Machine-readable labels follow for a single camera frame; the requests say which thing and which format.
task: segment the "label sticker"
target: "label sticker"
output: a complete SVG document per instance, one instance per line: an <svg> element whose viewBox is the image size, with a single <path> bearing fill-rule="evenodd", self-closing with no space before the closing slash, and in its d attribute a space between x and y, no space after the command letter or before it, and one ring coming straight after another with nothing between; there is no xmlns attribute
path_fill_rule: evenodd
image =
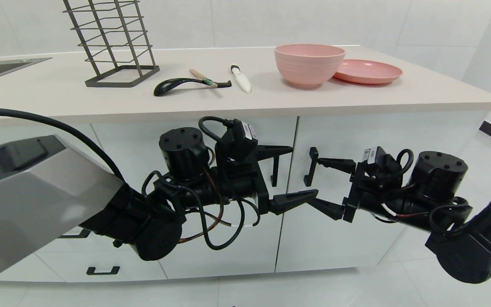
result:
<svg viewBox="0 0 491 307"><path fill-rule="evenodd" d="M376 150L378 147L373 147L366 149L363 151L363 161L366 161L368 164L374 163L374 159L376 158Z"/></svg>
<svg viewBox="0 0 491 307"><path fill-rule="evenodd" d="M244 128L245 137L253 140L253 135L251 134L251 130L249 130L249 125L245 122L242 122L242 127Z"/></svg>
<svg viewBox="0 0 491 307"><path fill-rule="evenodd" d="M257 138L257 134L255 133L255 130L253 130L253 126L252 125L248 125L249 126L249 131L251 131L251 136L253 136L254 139Z"/></svg>

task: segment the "pink plate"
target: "pink plate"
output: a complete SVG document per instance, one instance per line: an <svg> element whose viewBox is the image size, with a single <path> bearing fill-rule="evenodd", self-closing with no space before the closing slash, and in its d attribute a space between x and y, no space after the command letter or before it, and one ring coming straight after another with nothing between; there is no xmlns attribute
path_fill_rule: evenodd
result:
<svg viewBox="0 0 491 307"><path fill-rule="evenodd" d="M343 60L334 77L361 84L385 84L397 80L403 71L399 68L367 60Z"/></svg>

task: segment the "drawer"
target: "drawer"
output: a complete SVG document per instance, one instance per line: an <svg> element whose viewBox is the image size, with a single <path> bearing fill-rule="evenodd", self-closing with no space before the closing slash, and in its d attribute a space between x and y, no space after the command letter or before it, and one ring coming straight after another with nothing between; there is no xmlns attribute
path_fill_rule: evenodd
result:
<svg viewBox="0 0 491 307"><path fill-rule="evenodd" d="M39 252L73 252L73 251L131 251L128 244L122 245L118 249L113 246L113 239L96 235L93 232L75 227L66 232L62 237L55 239L51 243L39 249Z"/></svg>
<svg viewBox="0 0 491 307"><path fill-rule="evenodd" d="M39 257L32 254L1 272L0 281L63 282L64 280Z"/></svg>
<svg viewBox="0 0 491 307"><path fill-rule="evenodd" d="M38 252L37 256L66 282L166 279L158 261L143 261L132 250Z"/></svg>

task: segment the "pink bowl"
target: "pink bowl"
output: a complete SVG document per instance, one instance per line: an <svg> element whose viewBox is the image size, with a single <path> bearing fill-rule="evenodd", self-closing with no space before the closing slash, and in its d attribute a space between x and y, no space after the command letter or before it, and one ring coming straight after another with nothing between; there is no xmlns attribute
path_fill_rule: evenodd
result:
<svg viewBox="0 0 491 307"><path fill-rule="evenodd" d="M316 87L337 72L346 51L331 45L295 43L277 46L274 54L285 80L298 87Z"/></svg>
<svg viewBox="0 0 491 307"><path fill-rule="evenodd" d="M335 78L360 84L386 84L397 80L403 71L386 63L367 60L343 60Z"/></svg>

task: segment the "silver robot arm casing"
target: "silver robot arm casing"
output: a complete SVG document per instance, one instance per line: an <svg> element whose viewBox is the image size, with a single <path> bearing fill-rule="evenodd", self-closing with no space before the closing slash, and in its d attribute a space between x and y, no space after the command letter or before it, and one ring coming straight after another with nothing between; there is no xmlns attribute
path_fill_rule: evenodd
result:
<svg viewBox="0 0 491 307"><path fill-rule="evenodd" d="M0 179L0 272L103 210L123 185L58 136L49 137L61 143L57 152Z"/></svg>

